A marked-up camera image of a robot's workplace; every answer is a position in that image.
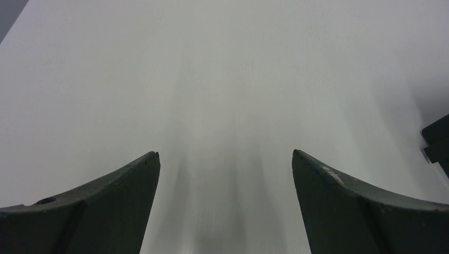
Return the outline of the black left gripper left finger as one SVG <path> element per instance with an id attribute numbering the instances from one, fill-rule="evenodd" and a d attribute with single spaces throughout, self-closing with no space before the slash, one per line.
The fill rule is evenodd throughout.
<path id="1" fill-rule="evenodd" d="M 1 208 L 1 253 L 139 253 L 159 173 L 152 151 L 33 205 Z"/>

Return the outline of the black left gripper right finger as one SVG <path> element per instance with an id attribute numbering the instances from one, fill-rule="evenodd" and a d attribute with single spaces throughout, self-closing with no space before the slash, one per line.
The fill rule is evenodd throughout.
<path id="1" fill-rule="evenodd" d="M 376 187 L 294 150 L 312 253 L 448 253 L 448 205 Z"/>

